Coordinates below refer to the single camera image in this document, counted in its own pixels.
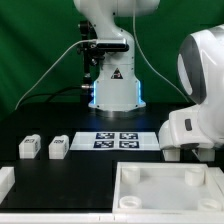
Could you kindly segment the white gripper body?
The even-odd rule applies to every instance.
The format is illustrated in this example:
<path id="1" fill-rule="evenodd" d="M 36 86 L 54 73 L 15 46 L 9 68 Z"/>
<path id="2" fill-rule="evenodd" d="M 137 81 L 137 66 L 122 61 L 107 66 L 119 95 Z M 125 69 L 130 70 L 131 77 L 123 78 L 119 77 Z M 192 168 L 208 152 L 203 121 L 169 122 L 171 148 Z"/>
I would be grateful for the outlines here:
<path id="1" fill-rule="evenodd" d="M 198 105 L 171 112 L 169 119 L 159 130 L 160 148 L 171 150 L 224 147 L 224 136 L 209 136 L 200 128 L 198 112 Z"/>

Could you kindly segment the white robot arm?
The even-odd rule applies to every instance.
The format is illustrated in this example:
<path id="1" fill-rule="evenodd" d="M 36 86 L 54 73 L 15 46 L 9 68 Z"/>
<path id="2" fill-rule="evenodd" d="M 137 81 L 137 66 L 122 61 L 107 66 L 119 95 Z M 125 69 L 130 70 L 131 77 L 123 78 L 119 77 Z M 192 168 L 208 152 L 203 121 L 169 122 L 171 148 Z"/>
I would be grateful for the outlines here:
<path id="1" fill-rule="evenodd" d="M 129 113 L 145 106 L 134 74 L 135 40 L 117 27 L 115 17 L 153 12 L 160 0 L 73 0 L 93 26 L 100 74 L 89 106 L 107 113 Z M 178 54 L 182 86 L 195 104 L 169 114 L 159 131 L 162 149 L 224 146 L 224 24 L 187 36 Z"/>

